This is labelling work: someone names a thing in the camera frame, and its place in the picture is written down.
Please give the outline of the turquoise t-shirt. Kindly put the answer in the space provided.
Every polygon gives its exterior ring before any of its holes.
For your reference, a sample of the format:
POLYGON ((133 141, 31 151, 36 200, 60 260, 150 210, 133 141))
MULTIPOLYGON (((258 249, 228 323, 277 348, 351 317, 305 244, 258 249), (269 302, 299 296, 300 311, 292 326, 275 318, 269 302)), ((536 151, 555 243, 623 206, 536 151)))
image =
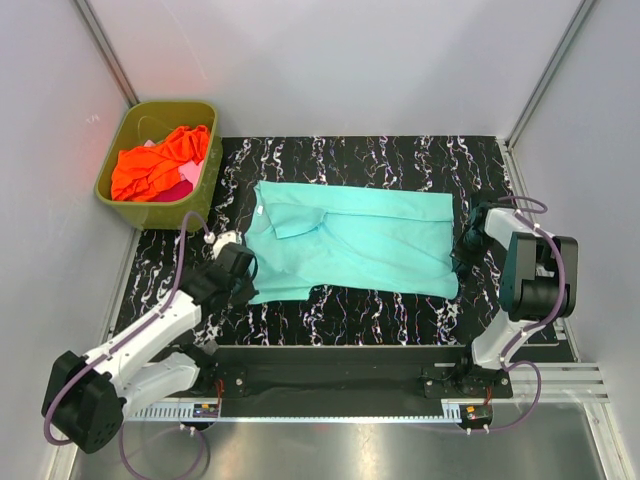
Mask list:
POLYGON ((254 193, 254 303, 306 300, 321 285, 457 296, 450 194, 269 181, 254 193))

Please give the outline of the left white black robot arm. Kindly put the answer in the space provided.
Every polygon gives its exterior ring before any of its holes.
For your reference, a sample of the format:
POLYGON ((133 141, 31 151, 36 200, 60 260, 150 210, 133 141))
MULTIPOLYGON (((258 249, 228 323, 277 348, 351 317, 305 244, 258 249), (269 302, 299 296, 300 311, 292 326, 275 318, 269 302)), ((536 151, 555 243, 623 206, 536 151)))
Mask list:
POLYGON ((106 446, 137 412, 171 396, 208 394, 219 386, 212 349, 171 342, 226 307, 257 293, 257 259, 246 246, 224 245, 215 259, 180 278, 161 304, 102 345, 53 363, 42 404, 44 433, 53 445, 86 454, 106 446))

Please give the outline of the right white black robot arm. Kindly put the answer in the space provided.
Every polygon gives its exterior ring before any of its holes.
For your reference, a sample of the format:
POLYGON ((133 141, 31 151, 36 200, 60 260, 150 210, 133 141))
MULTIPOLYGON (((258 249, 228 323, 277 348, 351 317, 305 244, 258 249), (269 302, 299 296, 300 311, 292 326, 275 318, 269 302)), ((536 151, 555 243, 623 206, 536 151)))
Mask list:
POLYGON ((451 374, 457 390, 466 396, 476 396, 497 382, 531 336, 575 309, 577 240, 550 234, 527 219, 527 211, 515 205, 518 199, 487 191, 473 194, 469 219, 451 252, 459 281, 466 280, 494 244, 506 252, 500 311, 466 347, 451 374))

